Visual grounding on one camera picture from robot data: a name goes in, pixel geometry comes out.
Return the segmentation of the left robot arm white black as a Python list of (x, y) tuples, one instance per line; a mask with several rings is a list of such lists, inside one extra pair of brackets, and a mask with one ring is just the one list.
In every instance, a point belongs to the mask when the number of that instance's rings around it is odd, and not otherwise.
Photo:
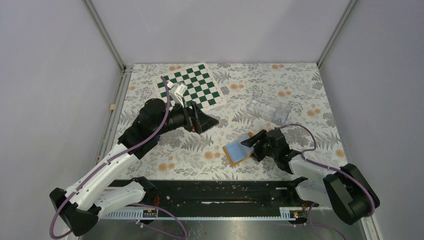
[(79, 237), (115, 210), (135, 203), (152, 204), (156, 187), (145, 177), (136, 177), (108, 193), (104, 190), (122, 171), (157, 146), (160, 135), (179, 128), (200, 135), (218, 124), (217, 119), (205, 114), (195, 102), (191, 106), (178, 103), (171, 106), (159, 98), (149, 99), (107, 156), (73, 185), (51, 191), (49, 197), (56, 209), (54, 217), (61, 218), (70, 232)]

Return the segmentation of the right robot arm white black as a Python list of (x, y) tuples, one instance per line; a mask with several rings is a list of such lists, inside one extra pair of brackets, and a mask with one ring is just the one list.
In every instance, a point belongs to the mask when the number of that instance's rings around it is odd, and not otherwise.
[(342, 222), (352, 225), (372, 216), (381, 204), (356, 165), (348, 163), (336, 168), (311, 160), (304, 151), (292, 149), (278, 127), (261, 130), (240, 144), (251, 148), (258, 162), (272, 158), (280, 170), (296, 177), (286, 193), (293, 206), (304, 201), (316, 203), (331, 208)]

